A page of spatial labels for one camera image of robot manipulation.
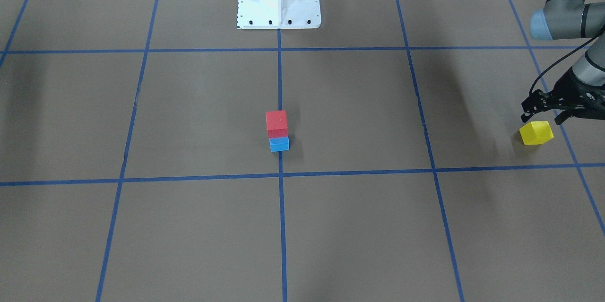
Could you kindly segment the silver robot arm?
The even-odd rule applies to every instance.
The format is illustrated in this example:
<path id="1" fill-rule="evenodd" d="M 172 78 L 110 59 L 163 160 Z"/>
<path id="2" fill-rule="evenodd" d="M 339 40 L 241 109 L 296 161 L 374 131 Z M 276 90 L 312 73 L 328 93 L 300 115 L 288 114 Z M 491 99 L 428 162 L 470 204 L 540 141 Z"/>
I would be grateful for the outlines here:
<path id="1" fill-rule="evenodd" d="M 603 120 L 605 114 L 605 44 L 604 3 L 585 0 L 546 0 L 542 9 L 534 11 L 530 33 L 539 41 L 586 39 L 588 49 L 555 82 L 551 91 L 531 86 L 521 103 L 521 121 L 534 115 L 559 110 L 557 125 L 568 118 Z"/>

